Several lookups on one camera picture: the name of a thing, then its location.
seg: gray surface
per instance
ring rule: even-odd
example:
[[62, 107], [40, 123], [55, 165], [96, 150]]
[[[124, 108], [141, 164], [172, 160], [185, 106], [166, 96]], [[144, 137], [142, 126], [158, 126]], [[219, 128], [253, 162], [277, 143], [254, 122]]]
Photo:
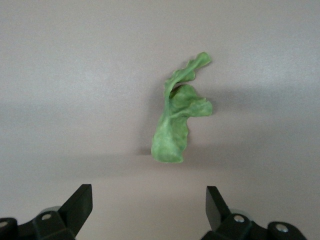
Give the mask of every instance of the gray surface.
[[[316, 240], [320, 220], [320, 2], [1, 1], [0, 216], [20, 223], [92, 183], [85, 239], [200, 239], [205, 189], [261, 226]], [[150, 156], [172, 71], [191, 84], [182, 164]]]

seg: screw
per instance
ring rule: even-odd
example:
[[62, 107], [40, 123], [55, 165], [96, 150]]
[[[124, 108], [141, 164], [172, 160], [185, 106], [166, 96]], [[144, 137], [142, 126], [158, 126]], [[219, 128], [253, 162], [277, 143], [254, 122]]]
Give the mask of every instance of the screw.
[[287, 233], [289, 231], [289, 229], [283, 225], [283, 224], [277, 224], [275, 225], [275, 228], [279, 231], [279, 232], [282, 232], [282, 233]]
[[51, 214], [50, 214], [50, 213], [45, 214], [45, 215], [43, 215], [43, 216], [41, 217], [42, 220], [47, 220], [47, 219], [49, 219], [49, 218], [51, 218]]
[[244, 223], [245, 219], [240, 215], [235, 215], [233, 218], [237, 223]]
[[0, 228], [3, 228], [5, 226], [7, 226], [7, 225], [8, 225], [8, 222], [6, 222], [6, 221], [0, 222]]

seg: lettuce leaf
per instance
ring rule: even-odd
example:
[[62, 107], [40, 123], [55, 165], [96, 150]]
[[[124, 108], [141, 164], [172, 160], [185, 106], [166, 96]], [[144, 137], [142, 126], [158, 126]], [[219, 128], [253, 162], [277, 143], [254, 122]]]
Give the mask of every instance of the lettuce leaf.
[[163, 163], [181, 163], [182, 152], [187, 147], [189, 117], [210, 116], [212, 104], [199, 97], [195, 89], [188, 84], [179, 85], [195, 79], [195, 69], [211, 62], [206, 52], [199, 53], [190, 60], [184, 69], [173, 72], [164, 83], [164, 110], [158, 121], [152, 138], [152, 157]]

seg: leafy vegetable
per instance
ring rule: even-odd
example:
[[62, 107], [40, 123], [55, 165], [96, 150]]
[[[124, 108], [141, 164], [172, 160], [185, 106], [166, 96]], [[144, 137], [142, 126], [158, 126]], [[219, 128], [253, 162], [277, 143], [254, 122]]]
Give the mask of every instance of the leafy vegetable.
[[184, 69], [173, 72], [172, 77], [164, 83], [164, 110], [158, 121], [152, 138], [151, 154], [163, 163], [181, 163], [182, 152], [187, 147], [189, 117], [210, 116], [212, 104], [205, 98], [197, 96], [191, 85], [177, 83], [195, 79], [195, 69], [211, 62], [206, 52], [199, 53], [190, 60]]

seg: screw head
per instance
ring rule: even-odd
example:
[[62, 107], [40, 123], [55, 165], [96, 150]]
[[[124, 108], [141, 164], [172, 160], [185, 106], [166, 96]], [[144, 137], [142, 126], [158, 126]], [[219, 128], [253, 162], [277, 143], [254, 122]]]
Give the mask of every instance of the screw head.
[[41, 220], [47, 220], [49, 218], [51, 218], [51, 214], [47, 213], [41, 217]]
[[0, 222], [0, 228], [3, 228], [5, 226], [7, 226], [7, 225], [8, 225], [8, 222], [6, 222], [6, 221]]
[[237, 223], [244, 223], [244, 222], [245, 222], [245, 219], [244, 219], [242, 216], [240, 216], [240, 215], [235, 215], [235, 216], [233, 217], [233, 219], [234, 219]]
[[279, 232], [282, 232], [282, 233], [287, 233], [287, 232], [289, 231], [289, 229], [288, 229], [285, 225], [283, 225], [283, 224], [281, 224], [281, 223], [275, 225], [275, 228], [276, 228]]

